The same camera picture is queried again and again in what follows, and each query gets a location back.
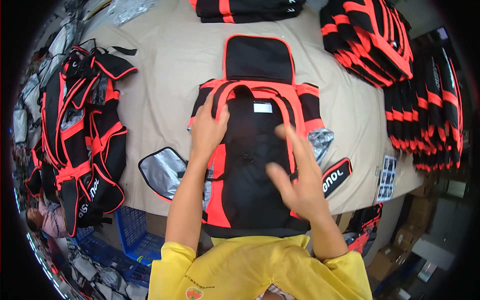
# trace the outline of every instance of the yellow t-shirt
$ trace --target yellow t-shirt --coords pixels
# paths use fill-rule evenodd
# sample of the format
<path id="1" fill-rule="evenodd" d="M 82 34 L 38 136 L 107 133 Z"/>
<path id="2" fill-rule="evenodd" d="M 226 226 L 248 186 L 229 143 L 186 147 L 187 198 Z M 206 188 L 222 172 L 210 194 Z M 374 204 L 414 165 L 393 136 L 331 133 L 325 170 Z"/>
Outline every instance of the yellow t-shirt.
<path id="1" fill-rule="evenodd" d="M 212 240 L 197 259 L 192 248 L 166 242 L 152 263 L 148 299 L 253 300 L 271 284 L 296 300 L 372 299 L 358 252 L 321 263 L 305 250 L 305 235 Z"/>

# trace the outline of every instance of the person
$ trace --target person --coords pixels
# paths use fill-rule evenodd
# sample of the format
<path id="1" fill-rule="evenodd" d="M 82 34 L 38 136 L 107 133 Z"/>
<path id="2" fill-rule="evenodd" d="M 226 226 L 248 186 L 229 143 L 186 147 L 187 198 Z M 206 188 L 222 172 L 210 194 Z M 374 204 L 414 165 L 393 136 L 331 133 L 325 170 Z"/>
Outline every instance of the person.
<path id="1" fill-rule="evenodd" d="M 42 230 L 53 238 L 64 238 L 68 235 L 63 207 L 53 202 L 47 207 L 43 198 L 43 189 L 38 197 L 38 208 L 31 207 L 27 210 L 26 222 L 33 232 Z"/>
<path id="2" fill-rule="evenodd" d="M 289 126 L 278 126 L 276 134 L 291 141 L 298 183 L 276 163 L 268 164 L 266 173 L 284 204 L 309 220 L 315 258 L 305 249 L 306 235 L 212 238 L 213 248 L 196 258 L 205 170 L 229 119 L 226 105 L 219 121 L 213 119 L 212 103 L 209 95 L 192 125 L 190 160 L 168 213 L 162 259 L 152 262 L 149 300 L 371 300 L 362 257 L 348 251 L 319 188 L 322 171 L 312 147 Z"/>

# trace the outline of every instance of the stacked bags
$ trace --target stacked bags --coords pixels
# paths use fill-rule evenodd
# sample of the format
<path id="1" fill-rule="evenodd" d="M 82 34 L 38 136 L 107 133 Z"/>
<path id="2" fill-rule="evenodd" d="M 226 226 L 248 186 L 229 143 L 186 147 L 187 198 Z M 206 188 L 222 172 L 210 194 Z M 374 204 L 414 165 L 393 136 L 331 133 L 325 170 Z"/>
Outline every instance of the stacked bags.
<path id="1" fill-rule="evenodd" d="M 202 23 L 253 23 L 294 18 L 305 0 L 190 0 Z"/>
<path id="2" fill-rule="evenodd" d="M 320 10 L 324 48 L 376 87 L 411 79 L 410 25 L 385 0 L 330 0 Z"/>
<path id="3" fill-rule="evenodd" d="M 426 171 L 460 167 L 463 116 L 452 60 L 445 50 L 415 55 L 413 80 L 384 87 L 387 133 Z"/>

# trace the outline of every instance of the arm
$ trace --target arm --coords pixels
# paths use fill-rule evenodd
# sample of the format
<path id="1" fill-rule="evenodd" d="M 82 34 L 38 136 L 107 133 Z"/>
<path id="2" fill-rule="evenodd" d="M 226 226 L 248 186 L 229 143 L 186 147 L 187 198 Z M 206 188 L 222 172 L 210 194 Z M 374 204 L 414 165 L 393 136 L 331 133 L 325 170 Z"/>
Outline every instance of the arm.
<path id="1" fill-rule="evenodd" d="M 40 189 L 40 195 L 38 196 L 38 210 L 42 213 L 47 211 L 45 200 L 43 199 L 43 189 Z"/>
<path id="2" fill-rule="evenodd" d="M 319 188 L 323 184 L 322 170 L 315 161 L 312 146 L 306 139 L 296 135 L 289 126 L 280 125 L 276 133 L 281 138 L 288 138 L 292 143 L 299 180 L 292 184 L 285 170 L 275 163 L 267 165 L 268 176 L 280 191 L 285 205 L 310 221 L 315 256 L 323 261 L 344 255 L 348 252 L 348 246 L 330 216 L 328 201 Z"/>
<path id="3" fill-rule="evenodd" d="M 230 117 L 225 105 L 219 120 L 212 118 L 213 95 L 198 108 L 192 124 L 192 152 L 187 170 L 173 196 L 167 217 L 165 242 L 173 241 L 197 251 L 202 226 L 202 193 L 208 160 L 227 131 Z"/>

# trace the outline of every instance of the blue plastic crate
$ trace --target blue plastic crate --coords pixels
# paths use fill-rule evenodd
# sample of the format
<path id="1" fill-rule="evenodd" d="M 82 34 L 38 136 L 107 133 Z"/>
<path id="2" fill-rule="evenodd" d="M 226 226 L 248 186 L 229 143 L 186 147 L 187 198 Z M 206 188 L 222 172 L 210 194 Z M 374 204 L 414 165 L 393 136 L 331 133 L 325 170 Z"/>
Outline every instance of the blue plastic crate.
<path id="1" fill-rule="evenodd" d="M 148 288 L 150 268 L 127 257 L 122 251 L 108 245 L 93 233 L 93 227 L 79 228 L 73 241 L 103 267 L 113 267 L 125 280 Z"/>
<path id="2" fill-rule="evenodd" d="M 150 265 L 153 260 L 162 258 L 160 250 L 165 239 L 147 232 L 144 211 L 120 206 L 115 216 L 123 252 L 128 257 L 144 265 Z"/>

